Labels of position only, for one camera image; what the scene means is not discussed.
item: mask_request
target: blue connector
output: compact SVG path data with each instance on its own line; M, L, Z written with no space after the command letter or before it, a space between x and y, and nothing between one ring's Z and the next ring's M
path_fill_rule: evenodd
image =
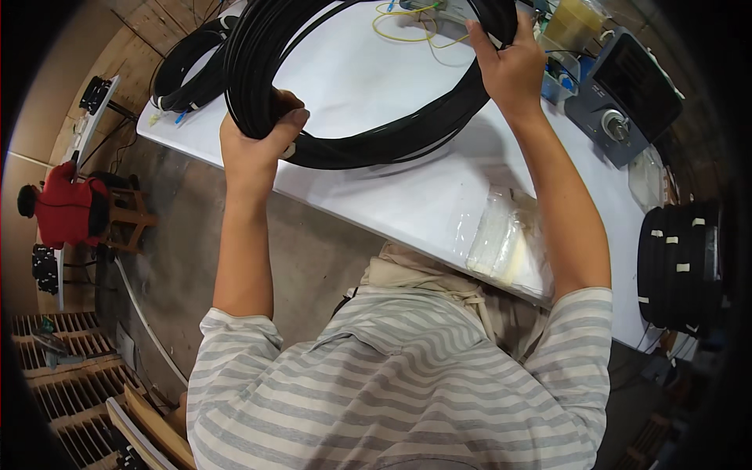
M180 116L178 116L177 119L175 120L175 124L180 124L180 122L183 120L186 114L188 114L187 109L183 111L182 113L180 113Z

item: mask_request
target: yellow container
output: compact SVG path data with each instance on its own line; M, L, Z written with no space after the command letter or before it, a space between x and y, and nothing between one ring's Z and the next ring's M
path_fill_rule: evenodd
M594 0L561 0L543 34L563 49L582 51L608 18Z

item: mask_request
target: hand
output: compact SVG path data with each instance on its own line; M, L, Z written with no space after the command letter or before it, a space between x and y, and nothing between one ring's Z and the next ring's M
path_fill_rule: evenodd
M291 92L274 92L293 110L277 122L266 138L258 141L246 137L229 114L220 126L227 193L246 202L265 202L274 185L277 160L298 137L310 115L303 102Z
M547 59L532 36L530 17L517 11L517 34L504 50L496 50L479 22L467 20L465 25L486 92L507 122L541 112L541 85Z

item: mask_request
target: gray and white striped shirt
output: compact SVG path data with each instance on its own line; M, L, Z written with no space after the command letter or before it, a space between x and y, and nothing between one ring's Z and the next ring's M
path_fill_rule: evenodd
M426 290L360 287L316 341L217 309L188 389L196 466L590 468L605 431L611 291L562 297L524 366Z

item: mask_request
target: wooden chair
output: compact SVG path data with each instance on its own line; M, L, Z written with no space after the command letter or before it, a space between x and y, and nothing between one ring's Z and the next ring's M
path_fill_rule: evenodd
M119 199L115 197L116 194L132 196L132 201L135 203L135 209L117 207L115 201ZM148 196L148 193L135 190L122 190L118 188L113 188L111 190L110 225L102 236L102 243L109 247L117 248L118 250L145 254L143 250L138 248L138 239L141 237L141 233L146 227L156 227L159 223L159 218L154 214L149 214L149 211L147 211L146 205L144 204L144 196ZM117 243L109 239L112 225L114 223L131 223L136 225L133 235L131 235L127 244Z

